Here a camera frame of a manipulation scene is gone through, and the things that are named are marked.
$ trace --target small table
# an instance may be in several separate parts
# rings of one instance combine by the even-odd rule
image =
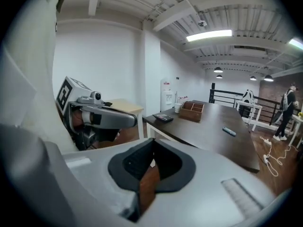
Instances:
[[[169,140],[216,152],[246,170],[257,173],[260,168],[254,143],[237,110],[217,104],[194,102],[204,104],[200,122],[181,119],[174,109],[169,109],[159,113],[174,118],[169,123],[162,123],[154,116],[144,118],[148,137],[154,138],[154,132],[157,132]],[[224,126],[235,131],[237,136],[224,132]]]
[[[295,130],[294,130],[294,135],[293,135],[292,140],[289,142],[289,145],[288,145],[288,146],[291,146],[291,145],[292,145],[292,143],[293,143],[295,137],[297,136],[297,133],[298,133],[298,131],[299,131],[299,128],[300,128],[301,124],[303,123],[303,119],[300,118],[300,117],[297,116],[297,115],[293,115],[293,124],[292,124],[291,129],[293,129],[293,126],[294,126],[295,123],[296,123],[296,126],[295,126]],[[299,143],[298,143],[298,145],[297,145],[297,148],[299,148],[301,141],[302,141],[302,139],[299,140]]]
[[[252,131],[255,131],[255,128],[257,126],[257,122],[259,121],[259,117],[260,117],[260,114],[261,114],[262,106],[260,106],[258,104],[246,103],[246,102],[243,102],[241,100],[237,100],[236,103],[238,104],[238,106],[237,106],[238,111],[239,111],[240,105],[250,107],[251,116],[250,116],[250,119],[248,121],[248,125],[250,125],[250,121],[251,121],[253,115],[255,114],[255,111],[256,111],[256,109],[258,109],[258,114],[257,114],[256,120],[255,120],[254,126],[252,127]]]
[[[142,122],[143,108],[141,106],[132,104],[123,98],[108,100],[107,102],[112,103],[111,108],[136,115],[138,119],[139,139],[144,139],[143,122]]]

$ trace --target wooden box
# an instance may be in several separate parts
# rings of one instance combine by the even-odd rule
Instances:
[[[204,104],[185,102],[180,109],[179,117],[194,122],[201,120]]]

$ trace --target camera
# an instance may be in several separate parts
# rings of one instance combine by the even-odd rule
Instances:
[[[207,25],[207,23],[206,23],[204,20],[200,20],[200,21],[198,22],[198,25],[199,25],[200,27],[205,27],[205,26]]]
[[[90,96],[81,96],[77,99],[78,103],[81,104],[102,104],[101,93],[91,92]]]

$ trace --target calculator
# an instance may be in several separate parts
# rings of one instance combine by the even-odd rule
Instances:
[[[153,116],[156,118],[156,119],[159,119],[161,122],[163,123],[168,123],[170,121],[173,121],[174,118],[172,117],[169,117],[168,115],[166,114],[159,114],[159,115],[154,115]]]

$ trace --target wooden table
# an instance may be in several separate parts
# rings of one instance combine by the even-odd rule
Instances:
[[[130,113],[130,114],[134,114],[134,115],[137,116],[139,139],[143,139],[144,138],[143,122],[142,122],[143,108],[141,106],[132,104],[132,103],[128,102],[126,99],[123,99],[123,98],[108,100],[107,102],[112,103],[111,108],[121,110],[121,111]]]
[[[205,105],[198,123],[179,118],[174,109],[159,113],[173,117],[174,120],[169,123],[162,123],[154,116],[145,117],[148,137],[154,137],[154,132],[157,132],[169,140],[219,153],[246,170],[257,173],[260,170],[258,156],[238,111],[222,105],[200,103]],[[224,132],[224,126],[235,131],[236,137]]]

